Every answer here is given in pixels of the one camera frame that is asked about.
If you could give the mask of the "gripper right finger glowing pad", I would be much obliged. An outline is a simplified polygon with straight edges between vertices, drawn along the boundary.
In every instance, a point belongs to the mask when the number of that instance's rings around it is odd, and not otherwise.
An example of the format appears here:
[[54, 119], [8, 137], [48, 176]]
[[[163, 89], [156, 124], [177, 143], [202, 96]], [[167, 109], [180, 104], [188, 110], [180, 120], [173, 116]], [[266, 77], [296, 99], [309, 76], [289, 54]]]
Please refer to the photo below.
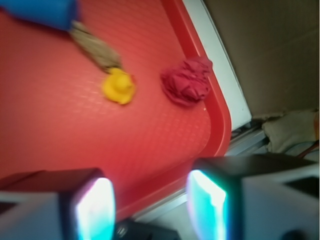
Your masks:
[[203, 157], [186, 182], [200, 240], [317, 240], [320, 166], [284, 154]]

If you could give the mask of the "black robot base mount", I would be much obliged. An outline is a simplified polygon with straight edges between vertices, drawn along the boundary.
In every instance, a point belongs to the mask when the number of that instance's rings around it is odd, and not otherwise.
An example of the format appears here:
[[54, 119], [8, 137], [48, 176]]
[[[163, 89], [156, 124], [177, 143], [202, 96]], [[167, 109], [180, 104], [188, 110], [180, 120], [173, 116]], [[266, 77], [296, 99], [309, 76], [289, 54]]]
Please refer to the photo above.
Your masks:
[[181, 240], [176, 230], [125, 219], [115, 225], [113, 240]]

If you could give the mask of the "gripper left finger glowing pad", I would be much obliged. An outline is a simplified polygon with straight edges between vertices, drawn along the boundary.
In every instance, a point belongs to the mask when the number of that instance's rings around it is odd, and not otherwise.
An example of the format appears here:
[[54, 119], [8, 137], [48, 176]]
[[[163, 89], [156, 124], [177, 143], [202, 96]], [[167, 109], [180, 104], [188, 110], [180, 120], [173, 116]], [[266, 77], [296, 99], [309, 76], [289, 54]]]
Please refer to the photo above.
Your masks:
[[0, 180], [3, 240], [110, 240], [112, 182], [98, 168], [20, 172]]

